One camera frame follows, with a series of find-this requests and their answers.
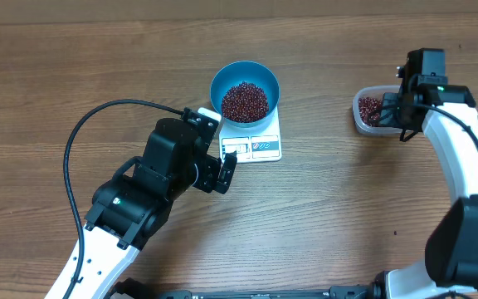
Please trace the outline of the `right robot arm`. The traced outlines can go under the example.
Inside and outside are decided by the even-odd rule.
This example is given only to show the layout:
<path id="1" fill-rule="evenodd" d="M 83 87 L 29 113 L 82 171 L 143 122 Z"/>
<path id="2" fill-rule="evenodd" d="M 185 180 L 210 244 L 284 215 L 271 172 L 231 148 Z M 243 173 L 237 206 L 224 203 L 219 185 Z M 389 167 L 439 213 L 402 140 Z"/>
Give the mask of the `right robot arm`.
<path id="1" fill-rule="evenodd" d="M 368 298 L 465 298 L 478 292 L 478 112 L 467 86 L 446 76 L 442 49 L 410 51 L 398 68 L 398 91 L 381 87 L 380 106 L 356 115 L 364 135 L 397 134 L 407 142 L 422 133 L 440 161 L 451 208 L 433 231 L 424 258 L 376 276 Z"/>

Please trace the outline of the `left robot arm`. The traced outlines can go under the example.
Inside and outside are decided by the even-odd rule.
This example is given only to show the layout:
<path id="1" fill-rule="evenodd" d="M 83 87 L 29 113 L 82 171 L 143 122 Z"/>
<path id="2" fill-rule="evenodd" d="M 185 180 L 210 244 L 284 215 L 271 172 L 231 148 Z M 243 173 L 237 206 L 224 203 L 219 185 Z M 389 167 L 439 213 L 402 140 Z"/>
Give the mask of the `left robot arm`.
<path id="1" fill-rule="evenodd" d="M 95 191 L 83 235 L 47 297 L 105 297 L 167 222 L 175 199 L 191 187 L 228 191 L 237 157 L 207 152 L 221 120 L 201 108 L 157 122 L 144 153 L 127 160 Z"/>

